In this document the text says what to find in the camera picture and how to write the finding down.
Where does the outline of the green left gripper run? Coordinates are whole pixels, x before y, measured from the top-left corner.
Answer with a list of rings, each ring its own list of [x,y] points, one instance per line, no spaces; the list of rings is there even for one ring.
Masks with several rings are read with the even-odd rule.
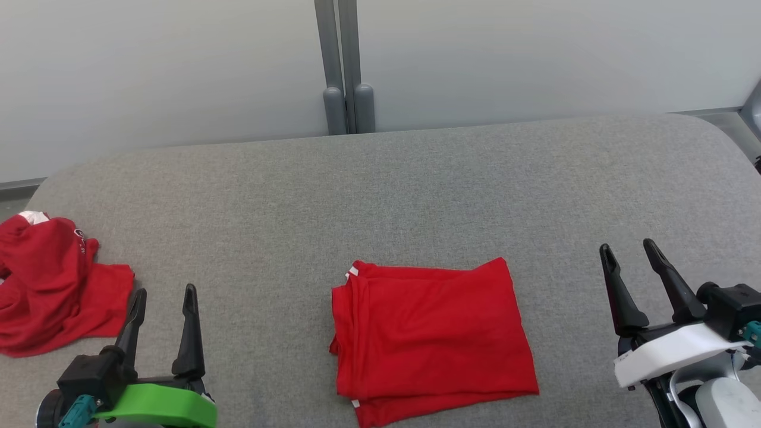
[[[115,347],[121,349],[117,364],[120,382],[138,379],[135,359],[139,330],[144,322],[147,291],[137,289],[128,303],[127,314]],[[171,373],[176,379],[201,379],[206,374],[202,346],[202,329],[195,285],[185,287],[182,314],[184,317],[180,347]],[[128,385],[111,411],[93,415],[98,420],[127,420],[176,428],[216,428],[216,403],[191,390],[152,383]]]

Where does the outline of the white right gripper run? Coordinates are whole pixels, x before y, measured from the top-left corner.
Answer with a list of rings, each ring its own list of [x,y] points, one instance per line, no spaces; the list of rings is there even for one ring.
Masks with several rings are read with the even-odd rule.
[[[753,356],[746,350],[752,344],[745,339],[725,339],[704,323],[692,323],[704,318],[706,307],[654,240],[645,238],[643,247],[650,267],[660,276],[668,295],[673,322],[683,326],[677,326],[673,331],[638,347],[633,346],[630,351],[617,357],[614,360],[614,375],[619,387],[628,388],[727,351],[745,353],[739,368],[752,368]],[[609,244],[601,244],[599,254],[614,331],[620,338],[633,338],[649,327],[649,318],[631,297],[622,280],[619,261]]]

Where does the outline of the red white basketball shorts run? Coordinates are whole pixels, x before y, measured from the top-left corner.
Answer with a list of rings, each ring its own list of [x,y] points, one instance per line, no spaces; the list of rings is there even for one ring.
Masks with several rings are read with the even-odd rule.
[[[135,274],[96,260],[73,221],[23,211],[0,223],[0,355],[34,357],[82,338],[114,338]]]

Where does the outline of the red white basketball jersey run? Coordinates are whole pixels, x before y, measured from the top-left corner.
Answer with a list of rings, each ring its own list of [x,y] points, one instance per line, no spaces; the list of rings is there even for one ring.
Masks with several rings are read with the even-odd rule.
[[[540,393],[502,257],[472,270],[356,260],[331,310],[335,387],[359,428]]]

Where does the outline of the grey single partition post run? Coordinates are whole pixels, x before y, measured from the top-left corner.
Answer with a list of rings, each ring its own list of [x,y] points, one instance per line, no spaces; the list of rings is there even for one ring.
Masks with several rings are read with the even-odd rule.
[[[740,108],[739,115],[757,141],[751,161],[759,163],[761,162],[761,79]]]

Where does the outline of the grey double partition post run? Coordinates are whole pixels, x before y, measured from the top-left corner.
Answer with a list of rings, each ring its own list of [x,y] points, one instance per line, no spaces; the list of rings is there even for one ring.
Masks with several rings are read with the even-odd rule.
[[[358,0],[313,0],[326,87],[329,135],[376,131],[375,97],[362,81]]]

